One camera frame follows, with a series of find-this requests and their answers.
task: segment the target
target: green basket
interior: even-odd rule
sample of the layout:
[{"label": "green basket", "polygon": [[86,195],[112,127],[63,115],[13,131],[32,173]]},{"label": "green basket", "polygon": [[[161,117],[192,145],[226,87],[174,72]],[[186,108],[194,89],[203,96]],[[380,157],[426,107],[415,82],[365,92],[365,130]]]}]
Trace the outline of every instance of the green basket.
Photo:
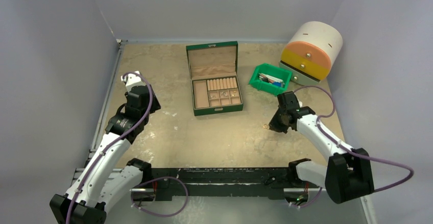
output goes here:
[{"label": "green basket", "polygon": [[[259,79],[258,74],[265,73],[284,81],[284,87],[278,87],[270,83],[263,82]],[[253,76],[250,79],[250,85],[257,90],[263,90],[273,95],[279,95],[287,90],[288,82],[292,77],[292,72],[286,69],[282,69],[276,66],[272,66],[268,63],[261,64],[254,70]]]}]

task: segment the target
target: item in bin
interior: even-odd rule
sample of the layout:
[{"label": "item in bin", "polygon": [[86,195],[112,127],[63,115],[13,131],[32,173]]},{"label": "item in bin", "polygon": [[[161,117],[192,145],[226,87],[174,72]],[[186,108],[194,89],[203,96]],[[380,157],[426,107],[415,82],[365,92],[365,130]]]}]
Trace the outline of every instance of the item in bin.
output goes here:
[{"label": "item in bin", "polygon": [[270,84],[276,83],[275,86],[284,87],[284,82],[282,79],[276,78],[274,76],[270,76],[270,75],[265,74],[265,73],[259,73],[258,77],[263,82],[270,83]]},{"label": "item in bin", "polygon": [[275,86],[278,86],[278,87],[283,87],[283,85],[280,82],[274,82],[272,84],[275,85]]}]

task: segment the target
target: beige tabletop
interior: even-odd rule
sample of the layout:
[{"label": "beige tabletop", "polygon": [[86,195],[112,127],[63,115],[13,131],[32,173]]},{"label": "beige tabletop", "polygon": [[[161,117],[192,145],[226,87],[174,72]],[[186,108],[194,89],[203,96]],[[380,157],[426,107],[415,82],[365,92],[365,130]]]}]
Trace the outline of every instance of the beige tabletop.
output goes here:
[{"label": "beige tabletop", "polygon": [[[276,133],[263,128],[278,107],[277,98],[248,85],[254,68],[262,63],[278,65],[284,44],[239,44],[238,79],[244,100],[240,112],[194,117],[185,44],[127,44],[119,66],[108,118],[126,102],[120,75],[139,70],[152,85],[161,110],[150,116],[145,130],[117,163],[125,167],[132,158],[152,167],[270,167],[310,158],[326,161],[296,131]],[[326,80],[321,87],[329,90]],[[288,90],[299,85],[291,82]],[[332,103],[318,89],[304,89],[297,97],[317,114],[328,114]],[[337,115],[323,121],[343,139]]]}]

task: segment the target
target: white wall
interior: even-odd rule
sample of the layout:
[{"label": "white wall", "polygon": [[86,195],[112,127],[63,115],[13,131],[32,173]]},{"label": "white wall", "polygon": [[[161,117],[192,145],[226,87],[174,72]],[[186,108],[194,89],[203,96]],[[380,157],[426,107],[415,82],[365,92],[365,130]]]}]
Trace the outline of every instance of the white wall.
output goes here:
[{"label": "white wall", "polygon": [[116,38],[287,42],[307,21],[330,23],[343,0],[97,0]]},{"label": "white wall", "polygon": [[117,44],[94,0],[0,0],[0,216],[55,223],[83,166]]},{"label": "white wall", "polygon": [[[344,0],[332,25],[345,42],[329,77],[345,138],[415,169],[372,195],[378,223],[431,223],[433,0]],[[407,174],[373,171],[376,187]]]}]

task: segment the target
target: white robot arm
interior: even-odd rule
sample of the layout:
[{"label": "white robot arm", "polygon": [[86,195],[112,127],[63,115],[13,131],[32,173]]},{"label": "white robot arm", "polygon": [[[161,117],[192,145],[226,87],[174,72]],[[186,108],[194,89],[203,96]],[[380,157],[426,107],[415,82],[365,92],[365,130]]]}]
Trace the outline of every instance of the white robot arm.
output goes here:
[{"label": "white robot arm", "polygon": [[[161,108],[153,94],[152,105],[146,115],[151,98],[149,87],[140,77],[132,73],[122,77],[122,81],[127,90],[125,94],[127,102],[122,104],[116,114],[110,118],[105,128],[106,134],[95,156],[65,194],[55,194],[50,201],[50,207],[58,223],[66,222],[68,211],[71,212],[71,223],[104,223],[107,213],[121,197],[129,192],[129,189],[150,180],[150,163],[132,159],[120,175],[107,183],[120,157],[128,150],[137,135],[144,130],[149,121],[149,114]],[[128,130],[132,131],[119,139]]]},{"label": "white robot arm", "polygon": [[288,174],[294,182],[307,181],[326,188],[329,197],[337,204],[374,192],[370,161],[353,157],[340,146],[368,156],[363,148],[354,149],[320,123],[322,130],[338,144],[331,141],[319,130],[315,112],[309,107],[300,107],[293,92],[280,94],[277,98],[279,106],[269,122],[270,130],[287,133],[291,128],[298,131],[328,159],[327,166],[310,159],[289,163]]}]

